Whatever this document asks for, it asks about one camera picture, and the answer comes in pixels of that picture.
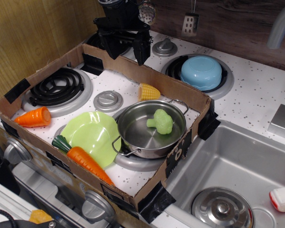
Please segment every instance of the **cardboard tray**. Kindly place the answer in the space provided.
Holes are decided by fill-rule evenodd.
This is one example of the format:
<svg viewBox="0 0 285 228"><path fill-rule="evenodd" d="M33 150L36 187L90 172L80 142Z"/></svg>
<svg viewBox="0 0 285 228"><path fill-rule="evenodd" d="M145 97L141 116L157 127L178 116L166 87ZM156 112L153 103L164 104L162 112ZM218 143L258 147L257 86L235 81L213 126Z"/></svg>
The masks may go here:
<svg viewBox="0 0 285 228"><path fill-rule="evenodd" d="M190 108L200 113L191 128L188 129L183 138L169 153L155 175L135 196L130 196L116 187L109 186L78 166L57 148L11 120L11 117L21 108L21 96L23 94L61 67L66 65L75 67L86 62L87 59L92 60L89 61L91 63L88 66L89 68L97 71L103 67L104 69L117 71L135 82L150 84L156 87L167 98L182 100ZM2 97L0 99L0 119L6 131L19 141L24 142L26 145L33 145L33 147L42 151L43 154L45 152L46 154L50 154L69 168L69 172L73 178L80 179L90 189L101 193L122 210L134 216L139 214L148 223L151 223L168 205L174 202L173 197L164 188L165 180L178 164L178 161L186 157L187 149L198 135L198 132L207 131L208 125L211 125L213 118L215 118L213 117L214 110L211 107L213 105L211 101L208 95L182 81L168 77L147 66L139 66L136 62L124 57L118 57L116 60L113 60L107 52L87 44L82 44L28 78L23 79Z"/></svg>

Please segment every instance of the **toy carrot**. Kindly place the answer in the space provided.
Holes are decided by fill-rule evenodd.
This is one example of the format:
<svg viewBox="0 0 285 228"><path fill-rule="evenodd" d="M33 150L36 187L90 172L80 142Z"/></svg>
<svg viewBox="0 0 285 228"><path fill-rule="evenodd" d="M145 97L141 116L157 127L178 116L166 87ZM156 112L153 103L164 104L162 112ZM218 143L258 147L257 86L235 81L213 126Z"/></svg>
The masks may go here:
<svg viewBox="0 0 285 228"><path fill-rule="evenodd" d="M65 137L58 135L54 138L52 145L64 151L70 159L75 161L81 167L87 169L91 173L95 174L97 177L107 182L109 185L114 183L111 181L109 176L105 171L98 165L97 162L81 147L75 146L71 147Z"/></svg>
<svg viewBox="0 0 285 228"><path fill-rule="evenodd" d="M51 114L49 110L44 106L29 111L17 117L14 121L23 127L48 126L51 123Z"/></svg>

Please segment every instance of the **sink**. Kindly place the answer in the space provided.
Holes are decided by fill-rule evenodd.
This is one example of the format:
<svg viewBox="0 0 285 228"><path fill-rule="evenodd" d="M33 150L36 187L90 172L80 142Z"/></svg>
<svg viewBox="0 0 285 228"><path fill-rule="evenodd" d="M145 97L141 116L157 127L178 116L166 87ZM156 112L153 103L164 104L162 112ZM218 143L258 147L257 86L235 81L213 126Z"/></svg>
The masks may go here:
<svg viewBox="0 0 285 228"><path fill-rule="evenodd" d="M166 183L177 213L191 214L192 202L202 190L223 187L248 202L254 228L285 228L285 213L277 211L269 198L271 190L285 186L285 145L231 122L221 121L205 141L196 138ZM167 213L174 212L168 208ZM193 215L184 216L188 226L201 227L194 221L200 224Z"/></svg>

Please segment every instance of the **yellow corn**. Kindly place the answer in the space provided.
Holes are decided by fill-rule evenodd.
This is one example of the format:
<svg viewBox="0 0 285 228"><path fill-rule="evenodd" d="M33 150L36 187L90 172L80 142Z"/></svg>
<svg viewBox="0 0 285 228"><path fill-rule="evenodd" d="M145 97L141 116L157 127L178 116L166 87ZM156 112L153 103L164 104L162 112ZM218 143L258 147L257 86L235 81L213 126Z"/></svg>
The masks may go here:
<svg viewBox="0 0 285 228"><path fill-rule="evenodd" d="M138 86L138 101L145 100L156 100L160 98L160 91L153 87L152 85L148 85L145 83L140 83Z"/></svg>

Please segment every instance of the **blue bowl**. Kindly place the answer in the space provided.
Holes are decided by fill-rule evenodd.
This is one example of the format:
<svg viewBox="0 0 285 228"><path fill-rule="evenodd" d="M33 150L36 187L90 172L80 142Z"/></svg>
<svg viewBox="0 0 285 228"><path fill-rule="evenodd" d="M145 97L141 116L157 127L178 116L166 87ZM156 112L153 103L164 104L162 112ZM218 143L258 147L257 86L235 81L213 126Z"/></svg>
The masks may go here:
<svg viewBox="0 0 285 228"><path fill-rule="evenodd" d="M211 90L221 82L222 67L214 58L194 56L182 65L180 78L201 91Z"/></svg>

